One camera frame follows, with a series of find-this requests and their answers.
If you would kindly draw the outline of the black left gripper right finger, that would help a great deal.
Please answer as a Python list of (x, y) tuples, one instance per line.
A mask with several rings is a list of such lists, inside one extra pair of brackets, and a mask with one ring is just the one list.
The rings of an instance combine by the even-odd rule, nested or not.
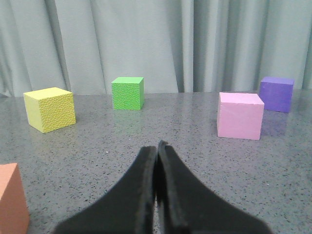
[(157, 157), (157, 201), (165, 234), (270, 234), (260, 219), (208, 189), (161, 141)]

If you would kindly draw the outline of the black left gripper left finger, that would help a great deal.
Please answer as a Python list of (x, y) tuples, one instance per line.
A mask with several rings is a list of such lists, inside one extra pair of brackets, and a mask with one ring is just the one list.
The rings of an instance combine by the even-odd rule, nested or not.
[(142, 147), (125, 175), (101, 199), (61, 222), (56, 234), (151, 234), (157, 149)]

